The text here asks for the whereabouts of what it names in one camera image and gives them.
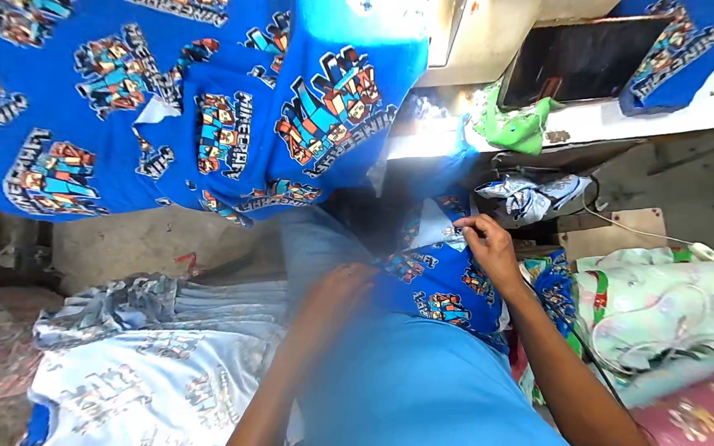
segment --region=finger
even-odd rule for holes
[[[501,226],[489,215],[479,214],[473,217],[459,218],[457,221],[453,222],[453,226],[458,228],[472,226],[483,232],[494,232],[498,229],[502,229]]]
[[[470,250],[473,252],[473,254],[479,252],[481,248],[486,248],[481,243],[481,237],[479,237],[478,233],[475,232],[475,230],[472,229],[470,226],[465,226],[462,229],[462,235],[464,236],[464,240],[467,242],[467,246],[470,247]]]

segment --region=fabric scrap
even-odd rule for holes
[[[521,225],[540,221],[550,208],[560,210],[579,197],[592,179],[575,175],[550,183],[537,184],[530,179],[504,174],[501,181],[492,181],[475,188],[484,198],[505,198],[506,212]]]
[[[544,130],[550,111],[558,109],[551,97],[519,110],[503,112],[497,105],[502,78],[474,94],[476,112],[473,113],[473,129],[491,145],[517,152],[539,155],[544,141]]]

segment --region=blue printed garment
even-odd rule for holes
[[[227,45],[261,54],[238,44],[275,8],[287,11],[275,2],[183,3],[208,12],[0,0],[0,210],[62,221],[170,201],[155,180],[179,154],[140,139],[134,121],[148,104],[180,113],[188,66]]]
[[[468,193],[449,188],[433,198],[451,221],[470,215]],[[412,210],[402,234],[409,247],[421,231],[421,208]],[[457,233],[444,242],[400,251],[378,262],[374,304],[382,309],[418,314],[461,327],[501,353],[509,347],[501,333],[503,299]]]
[[[688,107],[714,70],[714,0],[621,0],[615,16],[671,15],[638,70],[621,91],[624,114]]]
[[[544,312],[563,337],[569,337],[576,313],[572,298],[574,279],[569,272],[566,251],[557,249],[547,256],[525,259],[524,265],[531,274],[539,300],[547,300],[542,302]]]
[[[448,221],[471,215],[469,195],[461,187],[446,188],[433,198]],[[438,243],[428,243],[439,236]],[[418,314],[471,332],[501,353],[509,347],[502,331],[509,323],[503,298],[466,246],[459,230],[440,223],[426,203],[410,212],[402,228],[399,252],[380,259],[374,304],[384,310]],[[569,337],[575,317],[566,252],[524,260],[545,313]]]
[[[153,145],[197,156],[195,178],[183,169],[193,194],[175,202],[200,201],[250,225],[286,206],[321,202],[339,187],[367,185],[397,107],[426,67],[420,22],[346,2],[294,8],[280,72],[274,52],[247,63],[219,52],[190,66],[183,116],[140,127]],[[265,40],[278,26],[267,27]],[[247,89],[231,82],[244,65],[255,76]]]
[[[304,2],[306,20],[291,39],[290,0],[0,0],[0,210],[62,221],[174,202],[249,225],[272,214],[255,209],[307,204],[333,187],[354,186],[392,121],[367,101],[378,102],[381,91],[384,110],[392,111],[422,73],[426,45],[419,35],[385,32],[382,20],[357,15],[361,8],[341,6]],[[349,51],[346,41],[364,52]],[[407,60],[399,68],[401,47]],[[328,75],[320,58],[330,52],[340,56],[331,68],[342,80],[332,83],[332,101],[317,90],[295,101],[294,80],[306,78],[313,88],[315,74]],[[375,53],[370,63],[366,52]],[[285,77],[281,64],[291,66]],[[386,86],[376,90],[380,82]],[[303,145],[322,157],[359,138],[364,144],[351,163],[343,157],[340,171],[314,184],[302,173],[316,169],[313,161],[295,160],[290,148],[297,146],[286,143],[294,139],[283,135],[321,137],[306,114],[322,101],[331,116],[316,113],[315,122],[330,122],[340,139]],[[286,102],[307,127],[280,125]],[[339,114],[346,124],[332,127],[344,104],[352,121],[362,121]],[[370,111],[358,113],[362,106]]]

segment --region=leg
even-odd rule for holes
[[[351,262],[371,262],[371,254],[341,223],[319,206],[278,215],[292,308],[307,289],[330,270]]]

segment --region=electric cord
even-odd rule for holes
[[[550,311],[552,311],[556,316],[558,316],[558,318],[563,321],[563,323],[566,324],[567,327],[569,327],[569,330],[572,332],[572,334],[574,334],[575,339],[578,340],[580,346],[583,348],[585,355],[588,356],[589,360],[594,363],[595,366],[597,366],[597,370],[599,370],[600,375],[602,376],[602,380],[604,380],[605,384],[607,384],[608,390],[610,390],[610,393],[613,395],[613,398],[616,399],[616,402],[619,403],[619,406],[622,406],[624,410],[627,410],[627,406],[625,406],[624,402],[621,401],[619,394],[616,392],[616,389],[610,383],[608,376],[605,374],[605,371],[602,370],[602,366],[597,361],[597,358],[594,357],[594,354],[591,352],[591,349],[589,348],[588,344],[586,344],[583,338],[578,335],[578,332],[574,330],[573,324],[570,324],[569,320],[566,319],[566,316],[563,315],[563,313],[559,309],[553,307],[548,299],[539,295],[536,289],[533,288],[533,285],[531,285],[531,282],[528,280],[528,278],[523,277],[522,279],[525,281],[525,285],[528,285],[528,288],[533,291],[533,294],[535,294],[539,298],[539,301],[544,304],[548,309],[550,309]]]

